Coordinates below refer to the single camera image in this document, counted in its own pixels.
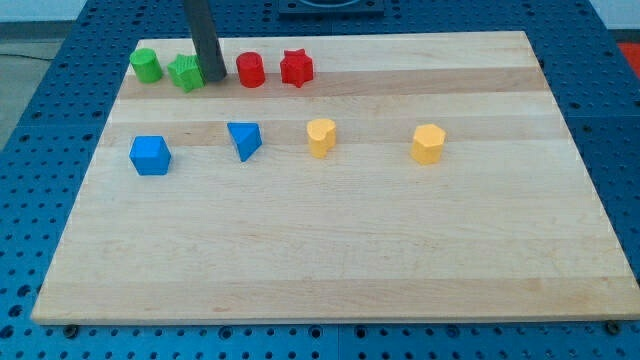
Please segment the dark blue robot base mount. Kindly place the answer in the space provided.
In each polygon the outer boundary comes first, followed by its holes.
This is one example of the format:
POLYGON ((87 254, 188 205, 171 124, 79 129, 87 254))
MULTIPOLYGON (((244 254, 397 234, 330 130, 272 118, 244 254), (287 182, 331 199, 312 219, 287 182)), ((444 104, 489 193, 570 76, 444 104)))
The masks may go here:
POLYGON ((277 0, 280 17, 383 15, 384 0, 277 0))

